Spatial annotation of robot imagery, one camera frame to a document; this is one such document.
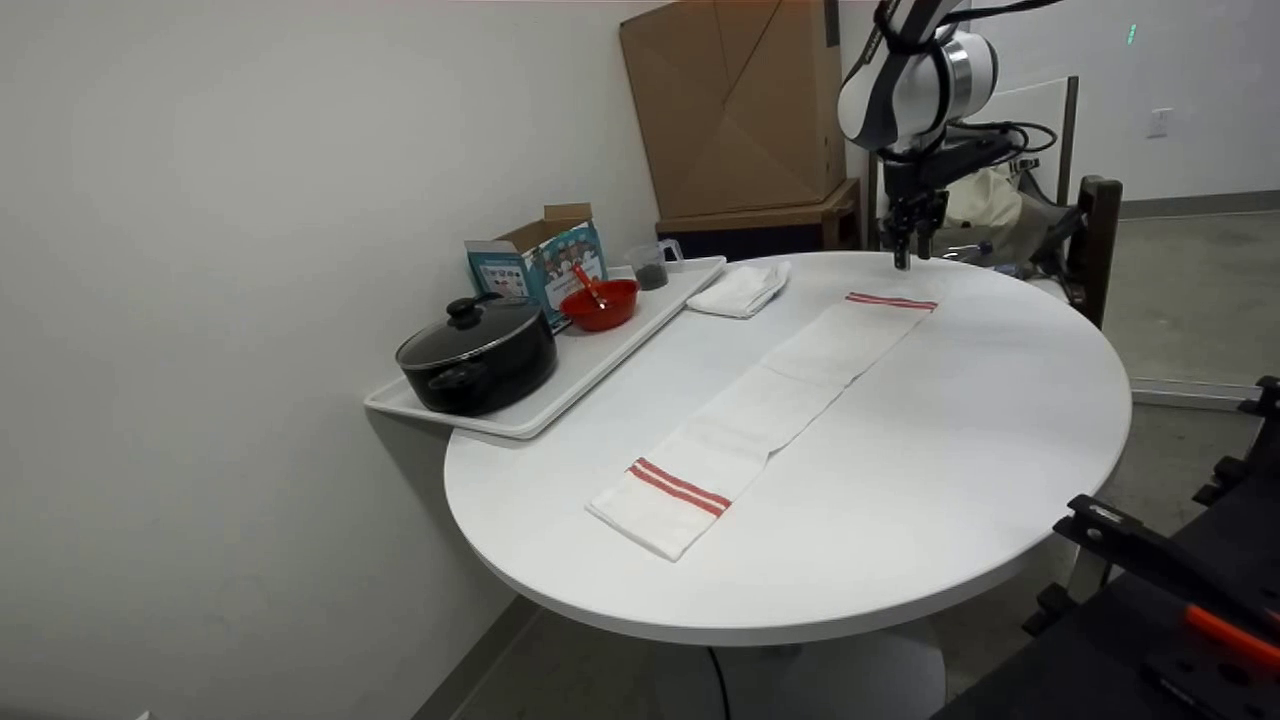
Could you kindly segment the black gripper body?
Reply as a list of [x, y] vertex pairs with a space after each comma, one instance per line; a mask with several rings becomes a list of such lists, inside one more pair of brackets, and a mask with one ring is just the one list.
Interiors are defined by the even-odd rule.
[[883, 166], [887, 232], [931, 235], [945, 222], [947, 184], [961, 176], [950, 151], [902, 156]]

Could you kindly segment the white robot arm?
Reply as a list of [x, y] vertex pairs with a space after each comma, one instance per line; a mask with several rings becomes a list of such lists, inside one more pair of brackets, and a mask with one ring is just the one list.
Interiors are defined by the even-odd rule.
[[[1009, 0], [990, 11], [1045, 3], [1050, 0]], [[836, 124], [883, 167], [883, 250], [901, 268], [926, 258], [956, 181], [1032, 151], [1032, 121], [979, 121], [1001, 81], [1001, 55], [975, 33], [990, 11], [963, 0], [875, 0], [838, 76]]]

